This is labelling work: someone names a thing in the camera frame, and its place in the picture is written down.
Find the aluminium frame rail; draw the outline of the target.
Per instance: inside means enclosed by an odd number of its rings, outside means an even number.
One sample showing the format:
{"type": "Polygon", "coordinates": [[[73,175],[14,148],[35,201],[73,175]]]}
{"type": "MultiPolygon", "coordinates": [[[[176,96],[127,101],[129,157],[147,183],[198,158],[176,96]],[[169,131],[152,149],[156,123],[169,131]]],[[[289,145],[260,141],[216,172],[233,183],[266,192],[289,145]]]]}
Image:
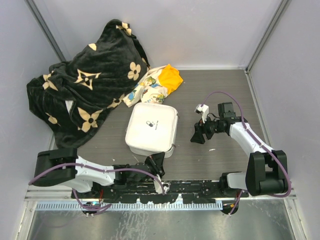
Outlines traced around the aluminium frame rail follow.
{"type": "Polygon", "coordinates": [[[28,186],[25,201],[64,201],[70,200],[72,189],[63,185],[49,187],[28,186]]]}

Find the yellow cloth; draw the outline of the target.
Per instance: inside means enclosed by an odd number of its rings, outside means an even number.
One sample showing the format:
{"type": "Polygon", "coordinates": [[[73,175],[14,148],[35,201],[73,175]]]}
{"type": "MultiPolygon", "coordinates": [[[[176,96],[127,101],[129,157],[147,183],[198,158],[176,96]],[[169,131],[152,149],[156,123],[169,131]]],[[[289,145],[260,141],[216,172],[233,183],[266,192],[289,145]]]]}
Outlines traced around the yellow cloth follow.
{"type": "Polygon", "coordinates": [[[170,64],[162,69],[161,74],[158,76],[158,80],[160,85],[167,89],[168,95],[177,90],[184,81],[180,76],[180,72],[170,64]]]}

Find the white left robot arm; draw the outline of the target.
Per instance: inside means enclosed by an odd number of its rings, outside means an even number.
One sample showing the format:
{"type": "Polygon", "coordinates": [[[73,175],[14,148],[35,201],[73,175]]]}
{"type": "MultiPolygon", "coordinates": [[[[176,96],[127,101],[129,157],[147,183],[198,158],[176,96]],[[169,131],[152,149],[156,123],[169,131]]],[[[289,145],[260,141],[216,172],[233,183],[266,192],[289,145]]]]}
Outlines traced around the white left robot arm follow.
{"type": "Polygon", "coordinates": [[[165,174],[165,153],[154,153],[135,165],[101,165],[78,155],[76,148],[42,151],[37,155],[34,177],[29,185],[36,187],[66,186],[95,198],[100,186],[126,186],[153,180],[155,192],[166,194],[169,187],[162,183],[165,174]]]}

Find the black floral fleece blanket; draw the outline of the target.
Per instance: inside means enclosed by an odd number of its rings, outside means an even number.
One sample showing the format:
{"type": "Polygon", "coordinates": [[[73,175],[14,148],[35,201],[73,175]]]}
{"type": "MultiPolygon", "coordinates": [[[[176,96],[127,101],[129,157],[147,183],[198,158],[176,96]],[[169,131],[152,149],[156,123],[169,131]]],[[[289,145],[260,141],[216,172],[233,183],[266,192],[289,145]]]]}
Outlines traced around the black floral fleece blanket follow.
{"type": "Polygon", "coordinates": [[[96,42],[27,84],[29,110],[51,128],[58,148],[79,148],[149,68],[130,25],[110,20],[96,42]]]}

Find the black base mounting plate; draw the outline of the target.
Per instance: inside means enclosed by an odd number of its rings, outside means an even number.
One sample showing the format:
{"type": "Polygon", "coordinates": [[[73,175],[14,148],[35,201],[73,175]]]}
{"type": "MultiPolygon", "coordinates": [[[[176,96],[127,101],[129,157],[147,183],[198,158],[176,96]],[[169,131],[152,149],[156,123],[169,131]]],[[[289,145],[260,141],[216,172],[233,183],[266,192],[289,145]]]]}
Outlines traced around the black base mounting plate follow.
{"type": "Polygon", "coordinates": [[[223,185],[213,180],[166,180],[163,185],[168,187],[166,194],[157,193],[154,182],[126,183],[101,186],[93,184],[92,190],[86,193],[77,193],[80,199],[99,199],[105,203],[142,204],[174,203],[182,197],[183,204],[215,203],[217,198],[236,198],[240,191],[233,188],[223,188],[223,185]]]}

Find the grey medicine kit case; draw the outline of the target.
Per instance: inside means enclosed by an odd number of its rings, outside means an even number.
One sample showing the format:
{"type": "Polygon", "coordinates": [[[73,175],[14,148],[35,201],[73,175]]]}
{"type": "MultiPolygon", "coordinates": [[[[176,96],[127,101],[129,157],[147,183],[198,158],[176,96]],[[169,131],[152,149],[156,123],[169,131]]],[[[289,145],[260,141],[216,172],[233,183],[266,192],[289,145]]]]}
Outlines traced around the grey medicine kit case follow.
{"type": "Polygon", "coordinates": [[[134,154],[164,152],[169,158],[176,148],[178,119],[179,113],[172,106],[140,102],[132,110],[125,143],[134,154]]]}

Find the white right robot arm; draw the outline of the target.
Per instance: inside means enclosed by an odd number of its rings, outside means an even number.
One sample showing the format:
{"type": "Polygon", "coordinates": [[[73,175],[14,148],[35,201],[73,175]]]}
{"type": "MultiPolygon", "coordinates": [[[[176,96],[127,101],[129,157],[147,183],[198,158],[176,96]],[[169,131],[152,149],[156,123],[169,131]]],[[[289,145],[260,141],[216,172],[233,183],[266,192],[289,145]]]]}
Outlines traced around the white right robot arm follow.
{"type": "Polygon", "coordinates": [[[231,197],[239,189],[252,196],[282,197],[290,190],[286,154],[265,144],[246,119],[236,114],[232,102],[218,104],[218,116],[211,114],[205,104],[197,105],[195,112],[201,115],[201,119],[194,125],[192,143],[203,145],[214,134],[225,133],[248,156],[245,172],[221,175],[219,191],[223,196],[231,197]]]}

